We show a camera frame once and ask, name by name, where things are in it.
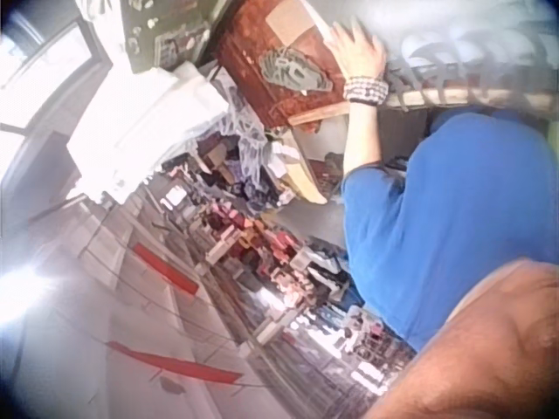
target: bright window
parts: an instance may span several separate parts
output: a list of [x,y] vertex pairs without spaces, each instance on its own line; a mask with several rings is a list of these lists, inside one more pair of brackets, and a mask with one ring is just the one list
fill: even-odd
[[23,142],[22,135],[0,131],[0,182]]
[[14,44],[14,41],[2,34],[0,39],[0,86],[6,84],[26,59],[24,52]]
[[26,127],[56,89],[91,57],[81,29],[73,26],[54,44],[39,52],[29,67],[3,89],[2,123]]

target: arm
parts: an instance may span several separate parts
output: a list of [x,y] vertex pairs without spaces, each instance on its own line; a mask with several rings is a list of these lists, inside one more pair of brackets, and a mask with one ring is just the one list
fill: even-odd
[[[326,42],[326,46],[334,55],[346,79],[382,77],[386,66],[386,52],[376,37],[367,37],[356,21],[353,22],[352,36],[339,24],[334,24],[330,35],[331,40]],[[344,175],[354,168],[381,160],[376,107],[351,103],[348,140],[343,158]]]
[[558,279],[531,261],[487,277],[365,418],[557,417]]
[[378,138],[376,107],[363,103],[349,105],[349,129],[343,155],[343,174],[383,158]]

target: clothing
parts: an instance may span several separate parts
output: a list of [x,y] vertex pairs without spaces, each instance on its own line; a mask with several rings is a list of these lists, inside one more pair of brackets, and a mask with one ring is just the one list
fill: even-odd
[[356,169],[342,191],[359,292],[420,350],[491,271],[520,257],[559,263],[557,176],[535,130],[475,113],[418,146],[405,184]]

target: bracelet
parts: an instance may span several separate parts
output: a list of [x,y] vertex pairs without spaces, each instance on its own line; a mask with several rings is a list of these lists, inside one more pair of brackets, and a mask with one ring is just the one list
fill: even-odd
[[343,98],[365,105],[381,105],[388,96],[388,83],[372,77],[352,77],[343,88]]

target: red item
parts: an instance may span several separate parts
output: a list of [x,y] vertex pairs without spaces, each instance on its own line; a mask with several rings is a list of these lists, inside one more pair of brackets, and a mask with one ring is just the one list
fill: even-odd
[[119,342],[110,341],[107,346],[115,351],[125,354],[130,358],[134,358],[140,362],[158,367],[171,373],[184,375],[185,377],[197,378],[204,381],[222,382],[223,384],[233,384],[242,374],[208,367],[207,365],[198,364],[197,362],[178,360],[177,358],[169,358],[167,356],[145,354],[144,352],[136,352],[129,347],[125,347]]
[[149,264],[149,266],[161,273],[173,285],[176,285],[188,294],[195,295],[197,293],[199,286],[196,282],[165,262],[163,259],[156,256],[143,244],[137,243],[134,246],[134,253]]

